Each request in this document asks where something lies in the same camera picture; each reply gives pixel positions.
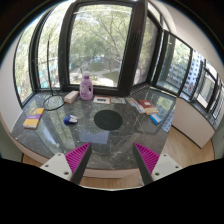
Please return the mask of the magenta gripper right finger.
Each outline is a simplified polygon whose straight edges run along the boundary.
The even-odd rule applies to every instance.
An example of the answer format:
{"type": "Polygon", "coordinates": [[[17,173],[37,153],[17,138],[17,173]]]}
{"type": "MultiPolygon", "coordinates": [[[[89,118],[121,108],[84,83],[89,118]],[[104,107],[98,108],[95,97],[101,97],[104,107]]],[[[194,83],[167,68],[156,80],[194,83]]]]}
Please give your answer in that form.
{"type": "Polygon", "coordinates": [[[133,154],[144,185],[182,169],[168,154],[158,154],[138,143],[133,144],[133,154]]]}

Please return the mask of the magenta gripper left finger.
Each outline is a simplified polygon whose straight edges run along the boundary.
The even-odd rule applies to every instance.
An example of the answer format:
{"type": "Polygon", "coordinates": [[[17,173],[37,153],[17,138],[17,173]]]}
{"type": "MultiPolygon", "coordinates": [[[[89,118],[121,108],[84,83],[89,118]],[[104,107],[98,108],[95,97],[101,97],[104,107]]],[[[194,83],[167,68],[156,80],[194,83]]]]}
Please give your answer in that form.
{"type": "Polygon", "coordinates": [[[41,169],[79,185],[91,153],[92,146],[88,142],[66,154],[55,154],[41,169]]]}

